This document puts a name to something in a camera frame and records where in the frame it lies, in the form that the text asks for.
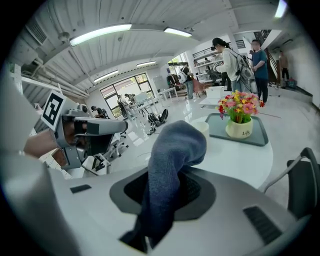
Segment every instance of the black tray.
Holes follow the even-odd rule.
[[[210,137],[263,147],[269,142],[265,127],[259,117],[251,116],[251,119],[253,128],[252,134],[248,138],[231,138],[227,134],[226,126],[229,121],[228,115],[225,115],[222,120],[220,118],[220,113],[211,113],[208,115],[205,122],[209,124]]]

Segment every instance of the gray towel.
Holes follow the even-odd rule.
[[[142,232],[157,244],[171,228],[179,205],[178,172],[183,166],[201,163],[207,142],[204,135],[185,121],[163,128],[148,164],[148,183],[139,216]]]

